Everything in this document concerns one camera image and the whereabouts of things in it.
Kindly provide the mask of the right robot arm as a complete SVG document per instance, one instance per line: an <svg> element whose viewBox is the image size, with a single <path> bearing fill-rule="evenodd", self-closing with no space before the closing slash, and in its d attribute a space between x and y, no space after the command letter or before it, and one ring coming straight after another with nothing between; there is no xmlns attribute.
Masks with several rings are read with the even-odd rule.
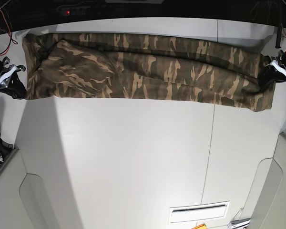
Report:
<svg viewBox="0 0 286 229"><path fill-rule="evenodd" d="M19 80L18 72L26 71L24 65L9 65L10 59L5 57L0 60L0 93L7 94L13 99L22 100L26 97L26 88Z"/></svg>

